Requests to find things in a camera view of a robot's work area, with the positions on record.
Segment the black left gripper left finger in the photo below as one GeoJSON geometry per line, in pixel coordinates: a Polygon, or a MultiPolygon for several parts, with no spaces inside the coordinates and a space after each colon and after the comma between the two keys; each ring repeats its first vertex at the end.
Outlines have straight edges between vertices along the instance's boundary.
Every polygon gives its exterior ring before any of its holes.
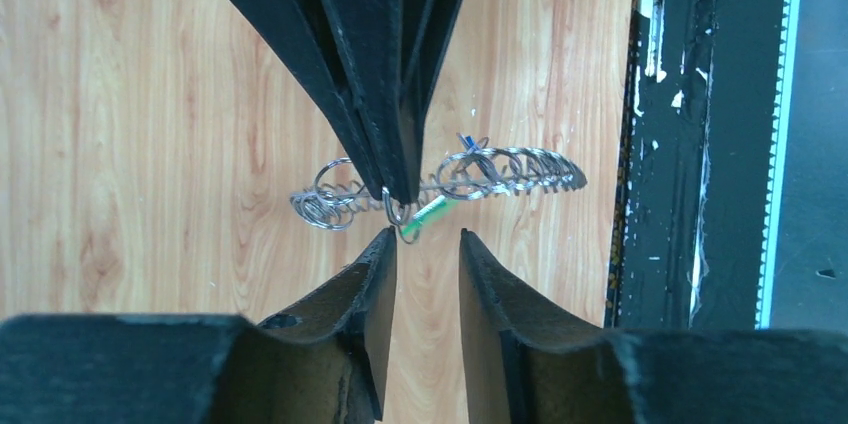
{"type": "Polygon", "coordinates": [[[253,323],[239,314],[24,314],[1,325],[5,423],[382,419],[397,240],[253,323]]]}

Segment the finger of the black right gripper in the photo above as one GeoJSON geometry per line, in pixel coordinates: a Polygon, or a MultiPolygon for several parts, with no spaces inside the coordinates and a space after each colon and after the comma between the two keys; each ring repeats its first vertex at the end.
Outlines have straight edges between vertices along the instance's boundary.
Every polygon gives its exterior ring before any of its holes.
{"type": "Polygon", "coordinates": [[[229,0],[321,110],[372,197],[383,179],[321,0],[229,0]]]}
{"type": "Polygon", "coordinates": [[[321,0],[346,78],[349,148],[374,197],[418,197],[424,128],[462,0],[321,0]]]}

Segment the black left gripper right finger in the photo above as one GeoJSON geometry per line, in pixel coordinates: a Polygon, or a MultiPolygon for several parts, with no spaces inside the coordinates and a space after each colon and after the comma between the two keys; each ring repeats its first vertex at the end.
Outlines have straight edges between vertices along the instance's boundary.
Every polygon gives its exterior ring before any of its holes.
{"type": "Polygon", "coordinates": [[[472,423],[843,423],[847,339],[810,330],[604,329],[459,244],[472,423]]]}

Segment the green key tag with key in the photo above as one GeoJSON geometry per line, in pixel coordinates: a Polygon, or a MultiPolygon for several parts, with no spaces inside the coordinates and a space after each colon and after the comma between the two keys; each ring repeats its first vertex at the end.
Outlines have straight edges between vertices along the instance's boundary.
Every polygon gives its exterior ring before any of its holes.
{"type": "Polygon", "coordinates": [[[407,244],[414,244],[425,227],[444,217],[458,203],[458,200],[438,196],[411,217],[401,229],[401,238],[407,244]]]}

